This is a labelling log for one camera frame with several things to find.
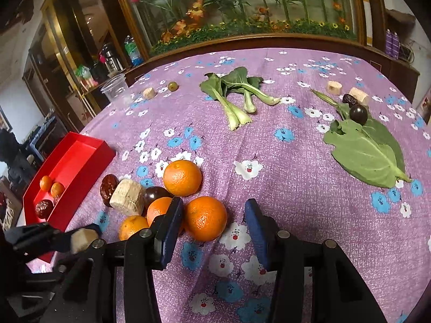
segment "floral tablecloth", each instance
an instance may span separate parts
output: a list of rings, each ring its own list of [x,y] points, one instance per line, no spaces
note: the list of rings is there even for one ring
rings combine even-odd
[[[254,98],[253,123],[228,129],[218,102],[200,91],[205,73],[227,74],[245,66],[262,76],[262,89],[282,97],[270,107]],[[388,127],[404,152],[413,183],[391,190],[350,176],[322,141],[333,107],[311,93],[329,80],[369,94],[372,115]],[[179,89],[169,92],[176,81]],[[144,100],[140,92],[158,94]],[[105,140],[117,155],[96,182],[69,229],[99,223],[108,242],[118,241],[125,218],[104,207],[99,195],[107,173],[144,186],[163,185],[169,161],[188,159],[203,173],[200,195],[214,196],[228,209],[223,236],[208,243],[182,235],[165,271],[154,271],[163,322],[264,322],[276,273],[257,261],[243,220],[244,203],[256,198],[262,211],[298,238],[336,240],[375,296],[389,323],[401,322],[431,278],[430,135],[424,121],[385,76],[361,59],[336,53],[262,48],[212,52],[153,69],[131,88],[131,105],[112,103],[83,131]],[[242,107],[241,95],[229,100]],[[50,265],[31,264],[46,271]],[[305,283],[312,281],[305,269]],[[124,321],[122,278],[118,322]]]

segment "purple bottle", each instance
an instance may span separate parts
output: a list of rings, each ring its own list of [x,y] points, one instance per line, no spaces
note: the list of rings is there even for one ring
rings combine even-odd
[[[391,31],[388,29],[386,31],[386,45],[384,47],[384,52],[388,56],[392,56],[392,42],[393,42],[393,36],[392,36]]]
[[[392,57],[398,59],[399,48],[401,47],[401,43],[399,42],[399,37],[396,33],[394,33],[394,37],[392,40]]]

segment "glass panel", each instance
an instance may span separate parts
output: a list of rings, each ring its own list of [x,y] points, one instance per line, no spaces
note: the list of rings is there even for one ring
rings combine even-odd
[[[151,55],[254,33],[308,33],[354,40],[351,0],[130,0]]]

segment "dark purple grape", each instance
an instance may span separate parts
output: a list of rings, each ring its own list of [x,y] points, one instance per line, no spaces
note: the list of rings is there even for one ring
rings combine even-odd
[[[355,104],[350,108],[349,116],[350,119],[361,125],[365,125],[368,120],[367,109],[360,104]]]
[[[349,108],[352,108],[355,104],[358,104],[358,100],[353,97],[351,94],[346,93],[343,96],[343,103],[347,103],[349,105]]]
[[[159,199],[162,197],[173,198],[174,196],[171,193],[169,193],[166,189],[164,189],[163,187],[159,187],[156,185],[153,187],[148,187],[145,190],[145,194],[144,194],[144,207],[146,209],[148,209],[148,207],[150,206],[150,204],[152,202],[154,202],[156,199]]]

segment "blue gripper pad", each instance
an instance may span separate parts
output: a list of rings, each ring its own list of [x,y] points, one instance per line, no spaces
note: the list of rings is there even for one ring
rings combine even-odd
[[[270,261],[268,257],[269,243],[265,233],[265,220],[260,208],[254,198],[245,202],[244,210],[245,222],[253,242],[254,251],[262,266],[268,271]]]
[[[178,233],[184,213],[184,204],[180,197],[174,197],[163,222],[154,239],[154,250],[160,251],[160,263],[163,268],[172,260]]]

